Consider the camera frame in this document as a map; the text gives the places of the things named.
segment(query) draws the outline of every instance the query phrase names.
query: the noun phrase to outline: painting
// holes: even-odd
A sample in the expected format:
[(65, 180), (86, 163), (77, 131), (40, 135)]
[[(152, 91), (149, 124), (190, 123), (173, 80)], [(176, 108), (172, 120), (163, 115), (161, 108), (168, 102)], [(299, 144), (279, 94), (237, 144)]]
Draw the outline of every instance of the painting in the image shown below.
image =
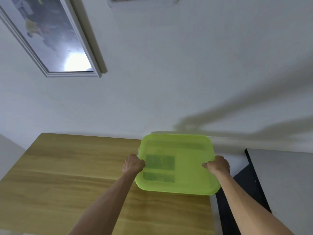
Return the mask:
[(45, 76), (101, 76), (70, 0), (0, 0), (0, 17)]

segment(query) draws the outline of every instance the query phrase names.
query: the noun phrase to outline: hand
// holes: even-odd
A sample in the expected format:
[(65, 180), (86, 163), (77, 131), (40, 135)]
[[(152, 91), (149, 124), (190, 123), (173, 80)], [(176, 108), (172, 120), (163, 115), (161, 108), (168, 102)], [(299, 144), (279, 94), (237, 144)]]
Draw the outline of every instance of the hand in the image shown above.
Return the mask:
[(219, 173), (230, 174), (228, 161), (223, 156), (216, 156), (215, 161), (202, 163), (202, 166), (217, 176)]
[(138, 174), (143, 170), (146, 163), (144, 160), (140, 160), (135, 154), (130, 154), (127, 159), (125, 159), (122, 172), (131, 172)]

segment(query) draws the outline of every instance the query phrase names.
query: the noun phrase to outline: forearm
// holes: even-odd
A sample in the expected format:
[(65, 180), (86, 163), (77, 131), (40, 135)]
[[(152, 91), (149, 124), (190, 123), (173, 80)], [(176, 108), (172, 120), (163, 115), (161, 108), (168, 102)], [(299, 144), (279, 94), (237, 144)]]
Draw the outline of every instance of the forearm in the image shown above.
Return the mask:
[(217, 178), (242, 235), (293, 234), (274, 215), (250, 197), (229, 174), (218, 173)]
[(83, 213), (69, 235), (111, 235), (136, 175), (124, 173)]

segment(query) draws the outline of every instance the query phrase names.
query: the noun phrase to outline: person's left hand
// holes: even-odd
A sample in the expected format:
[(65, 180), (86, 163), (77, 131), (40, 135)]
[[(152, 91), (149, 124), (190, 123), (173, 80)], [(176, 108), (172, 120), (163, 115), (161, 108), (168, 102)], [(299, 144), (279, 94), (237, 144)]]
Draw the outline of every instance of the person's left hand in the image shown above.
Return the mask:
[(138, 174), (143, 170), (146, 163), (144, 160), (140, 160), (135, 154), (130, 154), (127, 159), (125, 159), (122, 172), (132, 172)]

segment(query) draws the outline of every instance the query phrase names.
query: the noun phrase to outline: green plastic lid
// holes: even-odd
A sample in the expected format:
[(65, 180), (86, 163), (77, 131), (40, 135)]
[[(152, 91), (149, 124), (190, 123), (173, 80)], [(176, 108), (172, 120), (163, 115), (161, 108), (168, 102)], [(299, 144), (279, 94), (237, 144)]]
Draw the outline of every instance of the green plastic lid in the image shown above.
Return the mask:
[(206, 136), (150, 134), (142, 139), (138, 157), (146, 162), (135, 179), (143, 190), (213, 195), (220, 189), (217, 178), (202, 167), (215, 159)]

